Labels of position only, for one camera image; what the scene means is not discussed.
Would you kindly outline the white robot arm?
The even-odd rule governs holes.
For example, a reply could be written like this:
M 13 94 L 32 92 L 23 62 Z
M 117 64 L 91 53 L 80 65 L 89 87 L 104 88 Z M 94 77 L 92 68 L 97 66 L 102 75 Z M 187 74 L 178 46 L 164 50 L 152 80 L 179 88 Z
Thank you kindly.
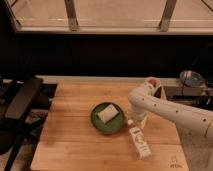
M 148 110 L 213 140 L 213 111 L 157 98 L 156 91 L 149 83 L 134 88 L 128 95 L 133 111 Z

